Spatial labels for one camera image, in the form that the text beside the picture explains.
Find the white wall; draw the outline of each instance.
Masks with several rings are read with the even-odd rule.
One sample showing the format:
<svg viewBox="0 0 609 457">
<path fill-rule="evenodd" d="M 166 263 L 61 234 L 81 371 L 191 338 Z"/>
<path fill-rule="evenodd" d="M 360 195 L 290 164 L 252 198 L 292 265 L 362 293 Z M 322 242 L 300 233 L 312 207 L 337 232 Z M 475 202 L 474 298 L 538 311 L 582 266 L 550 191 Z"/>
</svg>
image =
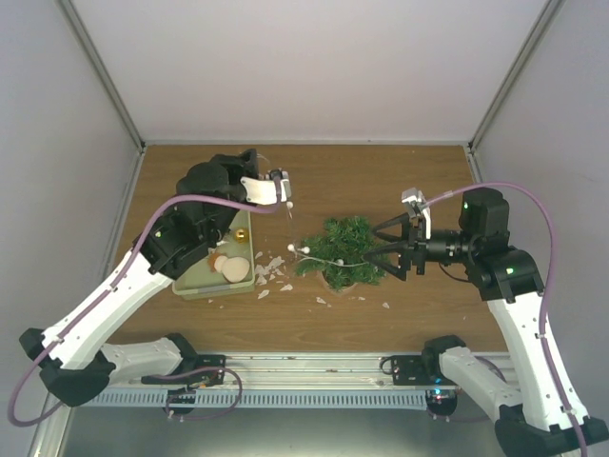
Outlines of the white wall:
<svg viewBox="0 0 609 457">
<path fill-rule="evenodd" d="M 609 422 L 609 3 L 568 1 L 479 150 L 485 180 L 525 185 L 558 229 L 550 322 L 590 412 Z M 512 205 L 513 240 L 547 271 L 547 230 Z M 609 445 L 603 445 L 604 453 Z"/>
<path fill-rule="evenodd" d="M 6 419 L 29 360 L 18 343 L 99 282 L 136 149 L 51 1 L 0 1 L 0 454 L 26 455 L 33 428 Z M 37 417 L 37 375 L 19 402 Z"/>
<path fill-rule="evenodd" d="M 146 140 L 468 141 L 544 0 L 75 0 Z"/>
</svg>

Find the green plant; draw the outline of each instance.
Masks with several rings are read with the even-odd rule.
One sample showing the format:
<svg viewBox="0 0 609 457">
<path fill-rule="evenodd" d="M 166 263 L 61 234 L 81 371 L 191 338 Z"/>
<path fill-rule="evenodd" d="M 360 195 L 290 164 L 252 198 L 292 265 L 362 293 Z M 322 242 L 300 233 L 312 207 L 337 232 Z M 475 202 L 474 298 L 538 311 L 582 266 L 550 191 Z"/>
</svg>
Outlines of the green plant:
<svg viewBox="0 0 609 457">
<path fill-rule="evenodd" d="M 296 267 L 296 274 L 304 275 L 310 271 L 320 271 L 334 290 L 348 288 L 355 283 L 379 284 L 385 276 L 383 270 L 363 261 L 362 256 L 379 245 L 370 231 L 369 221 L 362 216 L 350 216 L 338 220 L 327 219 L 324 222 L 324 233 L 305 238 L 302 246 L 308 246 L 309 257 L 328 262 L 356 267 L 341 267 L 327 262 L 304 259 Z"/>
</svg>

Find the black cable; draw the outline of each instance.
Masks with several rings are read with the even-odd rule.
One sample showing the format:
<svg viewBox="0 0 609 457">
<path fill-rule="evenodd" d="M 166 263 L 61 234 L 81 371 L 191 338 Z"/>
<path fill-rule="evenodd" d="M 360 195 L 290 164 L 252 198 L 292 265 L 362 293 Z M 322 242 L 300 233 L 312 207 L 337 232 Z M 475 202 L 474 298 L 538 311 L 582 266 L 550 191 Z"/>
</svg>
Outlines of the black cable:
<svg viewBox="0 0 609 457">
<path fill-rule="evenodd" d="M 444 267 L 444 265 L 442 265 L 440 263 L 438 263 L 438 265 L 440 266 L 440 269 L 442 270 L 442 273 L 444 273 L 450 279 L 454 279 L 455 281 L 459 281 L 460 283 L 468 283 L 469 284 L 469 279 L 463 279 L 463 278 L 458 278 L 457 276 L 453 276 L 452 274 L 450 274 L 448 272 L 448 270 Z"/>
<path fill-rule="evenodd" d="M 383 372 L 383 374 L 387 374 L 387 375 L 393 375 L 392 371 L 386 372 L 384 370 L 384 364 L 386 364 L 388 361 L 393 360 L 393 357 L 385 357 L 383 359 L 381 359 L 381 362 L 379 363 L 379 369 Z"/>
</svg>

